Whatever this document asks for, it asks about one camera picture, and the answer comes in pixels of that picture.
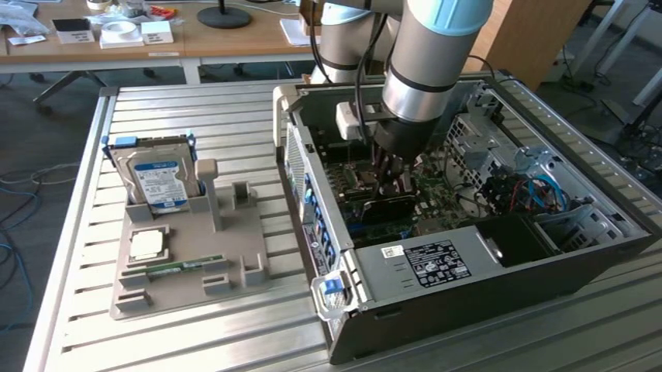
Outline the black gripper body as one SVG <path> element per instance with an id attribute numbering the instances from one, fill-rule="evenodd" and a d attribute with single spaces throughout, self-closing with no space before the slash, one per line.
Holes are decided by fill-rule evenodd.
<path id="1" fill-rule="evenodd" d="M 426 122 L 404 119 L 380 121 L 374 133 L 376 158 L 393 155 L 404 160 L 414 160 L 426 149 L 438 124 L 440 119 Z"/>

